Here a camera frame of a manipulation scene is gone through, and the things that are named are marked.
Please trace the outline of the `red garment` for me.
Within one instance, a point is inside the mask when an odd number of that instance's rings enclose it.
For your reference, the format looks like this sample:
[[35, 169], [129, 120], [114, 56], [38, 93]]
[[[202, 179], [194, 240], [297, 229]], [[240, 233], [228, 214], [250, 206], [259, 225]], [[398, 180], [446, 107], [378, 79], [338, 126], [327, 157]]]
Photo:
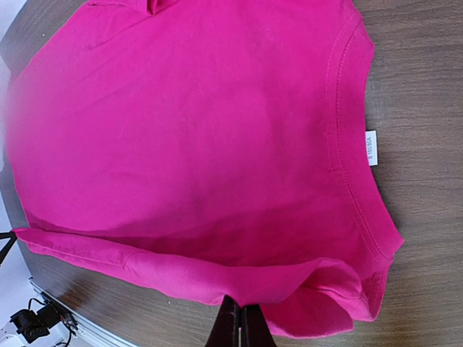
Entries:
[[371, 322], [402, 245], [368, 163], [351, 1], [89, 1], [9, 91], [31, 252], [272, 333]]

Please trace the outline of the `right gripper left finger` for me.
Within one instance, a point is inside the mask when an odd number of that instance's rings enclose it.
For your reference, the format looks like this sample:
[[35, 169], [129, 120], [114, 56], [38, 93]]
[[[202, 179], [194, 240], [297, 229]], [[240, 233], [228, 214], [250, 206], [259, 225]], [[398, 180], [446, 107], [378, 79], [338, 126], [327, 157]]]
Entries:
[[241, 308], [233, 298], [225, 296], [205, 347], [239, 347]]

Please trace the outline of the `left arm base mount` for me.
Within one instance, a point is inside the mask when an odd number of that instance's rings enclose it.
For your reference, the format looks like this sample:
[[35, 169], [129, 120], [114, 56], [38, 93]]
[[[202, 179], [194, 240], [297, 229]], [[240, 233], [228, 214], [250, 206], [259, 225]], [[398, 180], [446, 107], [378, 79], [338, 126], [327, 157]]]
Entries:
[[17, 335], [31, 345], [39, 338], [44, 338], [51, 334], [51, 329], [58, 324], [63, 324], [68, 332], [68, 338], [61, 343], [68, 346], [77, 333], [72, 330], [73, 320], [63, 309], [58, 308], [51, 301], [37, 298], [29, 299], [27, 309], [21, 309], [14, 313], [7, 324], [1, 328], [1, 337], [7, 335]]

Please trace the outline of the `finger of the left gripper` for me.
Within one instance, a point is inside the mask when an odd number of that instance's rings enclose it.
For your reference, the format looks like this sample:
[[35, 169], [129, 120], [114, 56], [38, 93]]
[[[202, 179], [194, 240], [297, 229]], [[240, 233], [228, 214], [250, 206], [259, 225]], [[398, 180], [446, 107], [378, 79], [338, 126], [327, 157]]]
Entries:
[[15, 242], [17, 241], [17, 235], [15, 232], [1, 232], [0, 233], [0, 240], [5, 241], [7, 240], [6, 244], [0, 251], [0, 265], [4, 262], [5, 258], [9, 254], [10, 250], [14, 246]]

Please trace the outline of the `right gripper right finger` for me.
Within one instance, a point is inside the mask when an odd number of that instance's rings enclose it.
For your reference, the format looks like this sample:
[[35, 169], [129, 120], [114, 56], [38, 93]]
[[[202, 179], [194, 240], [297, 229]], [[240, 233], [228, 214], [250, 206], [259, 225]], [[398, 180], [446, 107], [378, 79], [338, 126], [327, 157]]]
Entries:
[[259, 305], [249, 305], [242, 308], [241, 346], [276, 347]]

